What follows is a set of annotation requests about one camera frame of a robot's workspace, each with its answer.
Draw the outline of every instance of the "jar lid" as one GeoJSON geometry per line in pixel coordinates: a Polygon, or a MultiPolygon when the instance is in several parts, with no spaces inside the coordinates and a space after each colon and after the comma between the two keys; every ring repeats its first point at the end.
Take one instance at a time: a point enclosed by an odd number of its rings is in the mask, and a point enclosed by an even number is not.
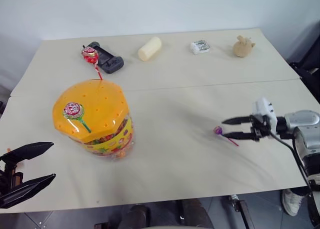
{"type": "Polygon", "coordinates": [[[58,131],[87,143],[116,133],[128,113],[120,86],[106,80],[87,80],[59,97],[52,118],[58,131]]]}

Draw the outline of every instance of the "white roll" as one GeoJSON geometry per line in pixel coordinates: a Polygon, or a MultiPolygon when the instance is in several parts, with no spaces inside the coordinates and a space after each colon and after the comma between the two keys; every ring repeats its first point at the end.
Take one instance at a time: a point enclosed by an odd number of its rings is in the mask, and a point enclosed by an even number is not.
{"type": "Polygon", "coordinates": [[[139,58],[146,62],[148,61],[157,51],[160,50],[162,42],[159,37],[152,37],[146,44],[144,44],[138,50],[139,58]]]}

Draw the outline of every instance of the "small white box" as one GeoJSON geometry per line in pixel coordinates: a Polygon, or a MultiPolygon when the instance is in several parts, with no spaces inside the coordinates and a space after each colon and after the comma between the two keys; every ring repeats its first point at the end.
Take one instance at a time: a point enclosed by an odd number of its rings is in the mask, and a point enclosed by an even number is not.
{"type": "Polygon", "coordinates": [[[205,40],[198,40],[190,44],[190,49],[193,52],[193,54],[197,55],[200,53],[209,52],[210,46],[205,40]]]}

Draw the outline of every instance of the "candy jar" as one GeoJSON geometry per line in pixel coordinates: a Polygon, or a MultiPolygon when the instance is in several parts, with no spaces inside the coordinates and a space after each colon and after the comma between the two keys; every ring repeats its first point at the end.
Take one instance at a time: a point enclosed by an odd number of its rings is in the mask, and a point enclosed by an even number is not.
{"type": "Polygon", "coordinates": [[[68,88],[52,110],[54,127],[87,151],[124,157],[133,146],[134,128],[121,87],[87,80],[68,88]]]}

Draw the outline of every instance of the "beige tabletop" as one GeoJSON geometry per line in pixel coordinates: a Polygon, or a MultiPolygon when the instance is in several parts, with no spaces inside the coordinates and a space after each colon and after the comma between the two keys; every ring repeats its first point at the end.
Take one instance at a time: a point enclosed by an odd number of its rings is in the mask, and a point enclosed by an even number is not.
{"type": "Polygon", "coordinates": [[[98,78],[93,66],[81,55],[82,45],[92,41],[98,41],[113,55],[123,57],[123,68],[113,74],[102,72],[102,76],[124,91],[299,78],[258,28],[89,37],[43,41],[11,96],[50,94],[58,97],[75,83],[98,78]],[[256,43],[246,58],[232,52],[238,35],[256,43]],[[138,58],[138,49],[153,36],[162,40],[162,49],[151,60],[143,62],[138,58]],[[198,40],[206,40],[211,51],[193,55],[190,43],[198,40]]]}
{"type": "MultiPolygon", "coordinates": [[[[18,166],[24,181],[56,173],[33,198],[0,213],[49,211],[252,193],[303,186],[291,152],[273,139],[237,141],[214,135],[221,121],[252,112],[261,96],[277,116],[320,112],[299,79],[125,91],[136,138],[132,152],[108,161],[86,152],[53,127],[55,92],[10,98],[0,120],[0,153],[54,142],[18,166]]],[[[250,125],[225,126],[225,132],[250,125]]]]}

